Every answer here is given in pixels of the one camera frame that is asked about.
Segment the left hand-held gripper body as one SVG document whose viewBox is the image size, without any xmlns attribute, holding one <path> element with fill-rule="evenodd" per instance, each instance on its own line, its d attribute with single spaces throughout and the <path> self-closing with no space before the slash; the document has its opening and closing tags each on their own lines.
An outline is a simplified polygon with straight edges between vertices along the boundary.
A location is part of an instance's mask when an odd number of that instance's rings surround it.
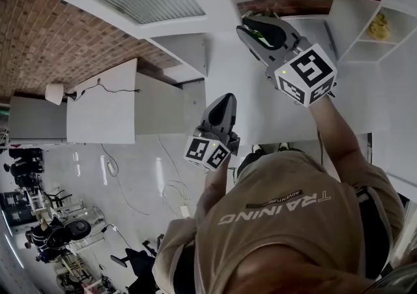
<svg viewBox="0 0 417 294">
<path fill-rule="evenodd" d="M 199 125 L 188 137 L 183 158 L 198 168 L 216 171 L 229 155 L 237 155 L 239 145 L 233 126 Z"/>
</svg>

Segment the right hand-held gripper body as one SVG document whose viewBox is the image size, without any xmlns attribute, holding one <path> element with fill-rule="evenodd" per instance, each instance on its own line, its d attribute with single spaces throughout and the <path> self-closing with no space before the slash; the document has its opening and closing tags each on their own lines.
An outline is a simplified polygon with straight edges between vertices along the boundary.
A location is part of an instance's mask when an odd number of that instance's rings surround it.
<svg viewBox="0 0 417 294">
<path fill-rule="evenodd" d="M 306 37 L 266 40 L 266 76 L 274 87 L 308 107 L 326 95 L 337 76 L 335 64 Z"/>
</svg>

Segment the person's left forearm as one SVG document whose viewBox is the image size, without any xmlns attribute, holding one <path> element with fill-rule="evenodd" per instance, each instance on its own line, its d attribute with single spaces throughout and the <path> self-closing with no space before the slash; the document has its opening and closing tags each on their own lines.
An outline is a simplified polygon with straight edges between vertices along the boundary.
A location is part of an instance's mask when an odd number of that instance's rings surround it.
<svg viewBox="0 0 417 294">
<path fill-rule="evenodd" d="M 226 194 L 227 170 L 231 156 L 222 162 L 215 171 L 209 171 L 205 177 L 204 191 L 197 202 L 194 218 L 201 222 L 211 208 L 217 204 Z"/>
</svg>

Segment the person's right forearm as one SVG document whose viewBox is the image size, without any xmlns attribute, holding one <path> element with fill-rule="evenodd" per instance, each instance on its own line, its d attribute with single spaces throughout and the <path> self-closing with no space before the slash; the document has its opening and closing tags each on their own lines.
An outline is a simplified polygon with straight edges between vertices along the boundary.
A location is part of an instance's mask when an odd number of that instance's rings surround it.
<svg viewBox="0 0 417 294">
<path fill-rule="evenodd" d="M 339 178 L 343 183 L 356 184 L 368 162 L 354 132 L 326 95 L 313 103 L 309 110 Z"/>
</svg>

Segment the white shelving unit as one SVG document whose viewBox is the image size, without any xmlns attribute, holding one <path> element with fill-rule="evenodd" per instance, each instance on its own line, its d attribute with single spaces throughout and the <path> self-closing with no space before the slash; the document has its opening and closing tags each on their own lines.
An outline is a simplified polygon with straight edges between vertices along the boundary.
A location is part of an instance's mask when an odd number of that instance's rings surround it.
<svg viewBox="0 0 417 294">
<path fill-rule="evenodd" d="M 258 1 L 266 0 L 234 0 L 237 8 L 239 3 L 249 5 Z M 387 40 L 375 40 L 367 34 L 367 28 L 378 12 L 382 12 L 388 20 L 390 38 Z M 390 53 L 417 31 L 417 9 L 411 8 L 409 0 L 333 0 L 325 21 L 337 59 L 346 59 L 357 45 L 365 45 L 369 50 L 367 61 L 374 63 L 382 59 L 380 48 Z M 212 34 L 214 33 L 156 37 L 151 42 L 207 77 L 207 41 Z"/>
</svg>

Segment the person's legs dark trousers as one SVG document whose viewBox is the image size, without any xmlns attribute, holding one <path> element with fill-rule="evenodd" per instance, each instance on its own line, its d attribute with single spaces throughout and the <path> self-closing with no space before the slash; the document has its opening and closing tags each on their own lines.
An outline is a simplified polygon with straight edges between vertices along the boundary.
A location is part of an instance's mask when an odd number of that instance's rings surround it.
<svg viewBox="0 0 417 294">
<path fill-rule="evenodd" d="M 258 161 L 263 156 L 267 156 L 270 154 L 278 154 L 278 153 L 301 153 L 306 155 L 306 153 L 300 149 L 291 148 L 288 143 L 279 143 L 277 147 L 273 148 L 272 150 L 268 150 L 264 146 L 260 145 L 263 148 L 262 153 L 249 153 L 240 166 L 237 169 L 235 185 L 238 184 L 240 177 L 242 176 L 242 172 L 249 166 L 251 166 L 254 162 Z"/>
</svg>

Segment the yellow crumpled cloth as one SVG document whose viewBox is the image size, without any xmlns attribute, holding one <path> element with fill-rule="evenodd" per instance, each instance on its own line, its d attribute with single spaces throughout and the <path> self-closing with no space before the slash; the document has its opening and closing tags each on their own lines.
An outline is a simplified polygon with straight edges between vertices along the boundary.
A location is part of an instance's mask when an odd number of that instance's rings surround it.
<svg viewBox="0 0 417 294">
<path fill-rule="evenodd" d="M 388 20 L 382 12 L 378 12 L 367 28 L 367 34 L 375 40 L 387 40 L 390 38 Z"/>
</svg>

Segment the person's torso beige shirt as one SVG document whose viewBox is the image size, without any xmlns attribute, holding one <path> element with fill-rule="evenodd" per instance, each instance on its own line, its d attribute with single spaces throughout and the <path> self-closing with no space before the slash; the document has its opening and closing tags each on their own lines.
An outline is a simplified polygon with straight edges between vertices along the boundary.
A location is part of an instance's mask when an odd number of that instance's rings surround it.
<svg viewBox="0 0 417 294">
<path fill-rule="evenodd" d="M 278 153 L 247 167 L 237 185 L 201 221 L 169 223 L 153 275 L 174 294 L 180 255 L 196 294 L 221 294 L 238 264 L 258 248 L 288 246 L 322 267 L 376 277 L 369 249 L 389 251 L 404 223 L 403 206 L 385 173 L 368 164 L 354 185 L 335 180 L 308 155 Z"/>
</svg>

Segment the black office chair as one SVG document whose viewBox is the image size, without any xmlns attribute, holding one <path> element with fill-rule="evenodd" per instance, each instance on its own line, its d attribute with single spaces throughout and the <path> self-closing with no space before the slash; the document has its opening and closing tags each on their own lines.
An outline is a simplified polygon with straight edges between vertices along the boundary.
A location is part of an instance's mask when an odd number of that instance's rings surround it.
<svg viewBox="0 0 417 294">
<path fill-rule="evenodd" d="M 150 247 L 150 241 L 142 242 L 145 250 L 136 251 L 131 248 L 126 248 L 126 256 L 118 258 L 110 255 L 110 258 L 121 267 L 127 268 L 127 263 L 130 262 L 132 270 L 137 279 L 126 289 L 128 294 L 157 294 L 160 289 L 156 285 L 152 268 L 156 260 L 157 251 Z"/>
</svg>

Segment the black floor fan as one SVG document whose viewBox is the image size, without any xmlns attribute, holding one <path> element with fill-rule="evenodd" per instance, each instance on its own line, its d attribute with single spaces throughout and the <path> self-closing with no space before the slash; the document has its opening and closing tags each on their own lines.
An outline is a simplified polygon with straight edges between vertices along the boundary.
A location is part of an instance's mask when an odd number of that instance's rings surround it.
<svg viewBox="0 0 417 294">
<path fill-rule="evenodd" d="M 69 241 L 79 241 L 91 233 L 91 225 L 86 220 L 73 220 L 65 224 L 66 237 Z"/>
</svg>

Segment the white table lamp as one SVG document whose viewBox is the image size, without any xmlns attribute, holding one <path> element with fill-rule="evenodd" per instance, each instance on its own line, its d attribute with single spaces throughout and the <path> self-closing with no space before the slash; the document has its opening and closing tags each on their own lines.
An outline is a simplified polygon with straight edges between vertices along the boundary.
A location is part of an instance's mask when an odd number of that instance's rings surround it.
<svg viewBox="0 0 417 294">
<path fill-rule="evenodd" d="M 76 91 L 68 93 L 65 91 L 65 87 L 62 83 L 50 83 L 46 86 L 45 99 L 57 106 L 61 104 L 64 99 L 71 99 L 75 101 L 78 97 Z"/>
</svg>

